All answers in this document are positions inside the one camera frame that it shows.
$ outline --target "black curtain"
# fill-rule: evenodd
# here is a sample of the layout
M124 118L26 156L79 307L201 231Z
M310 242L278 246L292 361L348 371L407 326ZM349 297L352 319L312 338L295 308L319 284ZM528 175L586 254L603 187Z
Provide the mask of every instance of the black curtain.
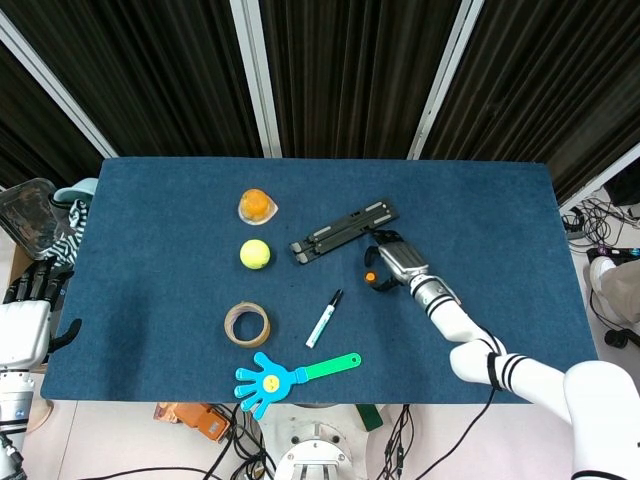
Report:
M459 3L260 2L283 155L406 158Z
M102 157L0 44L0 185L46 177L58 187L96 175Z
M228 0L0 8L118 154L262 156Z
M640 2L487 0L422 158L546 163L560 201L640 140Z

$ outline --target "electronic device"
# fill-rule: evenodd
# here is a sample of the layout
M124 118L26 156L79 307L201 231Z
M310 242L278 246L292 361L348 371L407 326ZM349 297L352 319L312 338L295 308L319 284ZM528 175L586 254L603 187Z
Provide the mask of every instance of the electronic device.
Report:
M564 231L567 232L567 239L577 240L584 237L584 224L585 216L578 207L573 207L569 210L573 213L573 221L569 221L568 218L562 218L562 224L564 225Z
M609 248L599 246L598 248L590 248L587 250L589 263L598 257L609 257L616 266L619 266L623 263L640 260L640 248Z
M191 428L211 440L220 442L229 430L231 423L206 403L179 403L173 410L176 417Z
M629 216L633 218L640 218L640 203L636 203L635 205L631 205L627 209L627 213Z

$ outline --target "smiley face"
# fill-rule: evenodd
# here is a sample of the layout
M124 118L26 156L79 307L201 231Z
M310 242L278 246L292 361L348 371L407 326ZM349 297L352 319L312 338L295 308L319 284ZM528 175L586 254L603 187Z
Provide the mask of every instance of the smiley face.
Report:
M262 381L262 388L267 393L273 393L280 388L280 380L275 375L267 375Z

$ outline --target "green handle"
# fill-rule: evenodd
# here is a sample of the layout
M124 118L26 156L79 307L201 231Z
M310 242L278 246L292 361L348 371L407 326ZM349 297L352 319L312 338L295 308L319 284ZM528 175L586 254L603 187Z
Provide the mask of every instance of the green handle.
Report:
M304 371L309 377L309 380L313 380L314 378L324 377L325 375L331 375L332 373L344 372L345 370L356 368L360 363L362 363L360 355L357 353L348 353L347 355L332 358L326 362L320 362L315 365L304 367Z

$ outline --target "marker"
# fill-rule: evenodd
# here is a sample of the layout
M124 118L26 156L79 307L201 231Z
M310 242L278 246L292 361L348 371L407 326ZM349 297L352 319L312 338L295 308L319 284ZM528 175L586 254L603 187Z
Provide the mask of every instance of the marker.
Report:
M331 301L329 302L329 305L327 305L327 308L324 309L324 312L322 313L320 320L318 320L318 323L316 323L316 326L313 329L313 332L311 332L311 335L309 335L309 340L307 340L307 343L305 343L307 347L313 348L315 346L316 342L318 341L318 338L320 338L320 334L324 330L324 327L327 326L327 323L329 323L329 319L331 318L331 315L333 315L333 312L338 306L338 303L340 303L340 299L342 298L342 293L343 293L342 290L338 290L333 296L333 298L331 299Z

